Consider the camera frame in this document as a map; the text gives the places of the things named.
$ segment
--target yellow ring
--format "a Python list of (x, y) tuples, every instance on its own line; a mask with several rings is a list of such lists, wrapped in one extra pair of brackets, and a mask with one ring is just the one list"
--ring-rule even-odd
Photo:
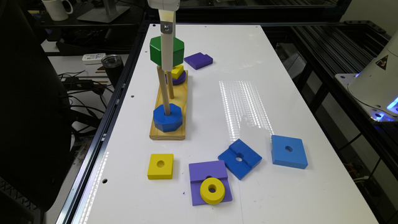
[(201, 183), (200, 196), (206, 203), (209, 203), (210, 205), (218, 204), (224, 199), (225, 196), (224, 184), (217, 178), (207, 178)]

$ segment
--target blue light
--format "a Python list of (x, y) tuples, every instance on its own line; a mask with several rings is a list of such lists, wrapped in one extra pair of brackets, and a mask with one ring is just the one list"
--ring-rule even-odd
[(390, 105), (388, 105), (387, 109), (391, 110), (398, 103), (398, 97), (394, 100)]
[(376, 120), (380, 121), (381, 118), (383, 118), (383, 117), (384, 117), (384, 114), (382, 114), (380, 117), (377, 117)]

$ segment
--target black chair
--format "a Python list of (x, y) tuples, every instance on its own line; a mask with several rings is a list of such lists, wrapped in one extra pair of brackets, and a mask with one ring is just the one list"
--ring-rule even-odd
[(77, 112), (17, 1), (0, 0), (0, 30), (0, 177), (39, 208), (0, 192), (0, 223), (41, 223), (73, 161)]

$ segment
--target purple block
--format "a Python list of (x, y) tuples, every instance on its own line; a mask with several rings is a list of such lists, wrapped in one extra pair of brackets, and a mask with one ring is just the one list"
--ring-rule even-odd
[[(225, 187), (225, 196), (221, 202), (232, 201), (231, 188), (229, 187), (228, 180), (224, 179), (224, 180), (220, 180), (220, 181), (224, 184), (224, 187)], [(200, 196), (200, 186), (201, 186), (201, 182), (191, 184), (191, 194), (192, 194), (192, 205), (193, 206), (207, 204)]]
[(213, 59), (209, 55), (203, 55), (201, 52), (184, 58), (184, 61), (195, 70), (213, 63)]
[(214, 177), (219, 179), (225, 187), (225, 196), (221, 202), (232, 201), (231, 188), (228, 183), (228, 174), (224, 161), (213, 161), (213, 162), (199, 162), (189, 164), (189, 175), (191, 181), (191, 194), (192, 194), (192, 205), (204, 205), (207, 204), (200, 196), (201, 183), (208, 177)]
[(185, 82), (186, 79), (187, 79), (187, 73), (185, 71), (183, 71), (178, 79), (173, 78), (173, 85), (179, 85), (179, 84)]
[(198, 162), (189, 164), (189, 176), (191, 183), (202, 183), (208, 177), (214, 177), (220, 180), (228, 178), (224, 161)]

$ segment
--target yellow square block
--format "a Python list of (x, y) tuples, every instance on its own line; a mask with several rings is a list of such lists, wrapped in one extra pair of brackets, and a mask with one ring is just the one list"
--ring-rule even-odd
[(183, 71), (184, 71), (184, 66), (183, 65), (177, 65), (176, 67), (173, 67), (172, 77), (174, 79), (180, 78), (180, 75), (182, 74)]
[(148, 168), (148, 179), (173, 179), (173, 154), (151, 154)]

